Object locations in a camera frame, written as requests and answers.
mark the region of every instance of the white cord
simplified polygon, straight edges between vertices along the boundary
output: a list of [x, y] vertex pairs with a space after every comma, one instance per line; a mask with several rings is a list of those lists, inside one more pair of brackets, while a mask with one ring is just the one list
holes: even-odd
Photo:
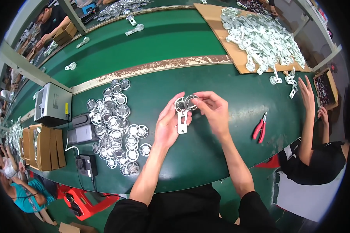
[[78, 147], [69, 147], [69, 148], [65, 149], [65, 151], [68, 151], [68, 150], [70, 150], [71, 148], [75, 148], [76, 151], [78, 151], [78, 155], [79, 155], [79, 149], [78, 149]]

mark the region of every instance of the green floor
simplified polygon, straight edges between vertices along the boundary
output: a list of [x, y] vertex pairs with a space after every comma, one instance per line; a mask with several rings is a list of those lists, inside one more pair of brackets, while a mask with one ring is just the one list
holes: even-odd
[[[263, 203], [270, 211], [271, 216], [275, 219], [276, 225], [279, 227], [281, 232], [298, 232], [299, 228], [302, 225], [303, 218], [290, 212], [284, 211], [272, 203], [275, 170], [276, 169], [252, 167], [250, 171], [253, 176], [255, 190], [260, 194]], [[213, 187], [221, 195], [220, 215], [227, 221], [235, 222], [238, 218], [240, 198], [235, 192], [231, 178], [226, 178], [222, 181], [216, 181], [213, 183]], [[114, 206], [111, 206], [84, 221], [79, 221], [75, 215], [73, 215], [68, 210], [65, 201], [56, 200], [48, 206], [48, 213], [52, 219], [57, 222], [57, 226], [52, 226], [50, 224], [41, 222], [37, 217], [35, 217], [34, 214], [28, 214], [28, 218], [33, 223], [33, 226], [37, 229], [37, 231], [42, 233], [58, 233], [59, 224], [61, 222], [75, 222], [87, 226], [92, 226], [95, 227], [98, 232], [103, 233], [106, 219], [113, 207]]]

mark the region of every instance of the gray machine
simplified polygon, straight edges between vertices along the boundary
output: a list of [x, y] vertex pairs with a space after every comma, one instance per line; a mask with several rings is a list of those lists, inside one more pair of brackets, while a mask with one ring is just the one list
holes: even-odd
[[66, 124], [71, 120], [72, 94], [48, 82], [35, 94], [34, 121], [48, 127]]

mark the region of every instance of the white plastic part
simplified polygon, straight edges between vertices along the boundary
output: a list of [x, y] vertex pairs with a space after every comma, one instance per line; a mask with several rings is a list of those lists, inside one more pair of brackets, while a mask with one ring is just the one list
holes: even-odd
[[131, 35], [132, 33], [143, 30], [143, 29], [144, 29], [144, 25], [139, 23], [138, 25], [136, 25], [136, 27], [134, 29], [127, 31], [126, 35]]

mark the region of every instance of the hair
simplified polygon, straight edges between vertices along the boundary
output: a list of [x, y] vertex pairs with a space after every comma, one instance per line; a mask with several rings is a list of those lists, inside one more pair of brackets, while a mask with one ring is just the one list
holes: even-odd
[[345, 99], [343, 106], [343, 128], [345, 139], [350, 142], [350, 84], [345, 88]]

